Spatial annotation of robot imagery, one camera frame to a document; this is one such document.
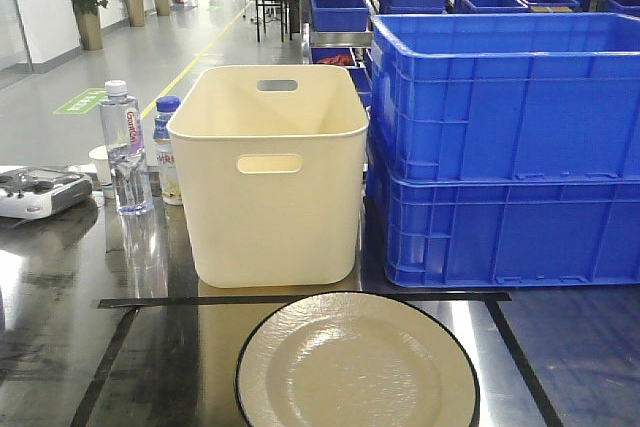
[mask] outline white bottle cap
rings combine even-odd
[[[124,80],[109,80],[104,83],[104,89],[112,97],[127,95],[127,83]]]

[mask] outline yellow floor line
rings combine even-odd
[[[207,46],[202,49],[200,52],[198,52],[196,54],[196,56],[193,58],[193,60],[191,62],[189,62],[189,64],[182,69],[182,72],[180,72],[170,83],[169,85],[167,85],[164,89],[162,89],[162,92],[160,92],[151,102],[149,102],[149,105],[147,105],[144,110],[142,111],[141,117],[144,119],[147,115],[149,115],[149,113],[155,108],[156,106],[156,99],[158,97],[162,97],[163,95],[167,95],[171,89],[173,89],[176,84],[178,82],[180,82],[185,75],[187,75],[191,69],[193,69],[193,67],[198,63],[198,61],[209,51],[211,50],[211,48],[213,48],[214,45],[216,45],[216,43],[222,38],[224,37],[224,35],[229,31],[229,29],[231,28],[231,26],[233,24],[236,23],[236,21],[242,16],[242,14],[244,14],[245,10],[247,10],[247,7],[249,7],[250,4],[247,4],[244,6],[244,9],[242,9],[240,12],[238,12],[238,15],[236,15],[227,25],[224,26],[224,28],[218,32],[218,35],[216,35],[211,42],[209,42],[207,44]]]

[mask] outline cardboard box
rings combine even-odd
[[[539,13],[554,13],[554,12],[573,12],[570,7],[545,7],[543,5],[532,5],[529,7],[529,12]]]

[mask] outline paper cup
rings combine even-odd
[[[103,195],[108,199],[115,198],[113,183],[111,182],[111,169],[109,167],[109,158],[107,157],[107,148],[104,145],[96,147],[89,152],[89,158],[96,167],[98,182],[100,182]]]

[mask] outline blue bottle cap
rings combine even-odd
[[[180,107],[180,98],[175,95],[167,95],[156,99],[156,108],[158,109],[158,112],[175,112],[178,107]]]

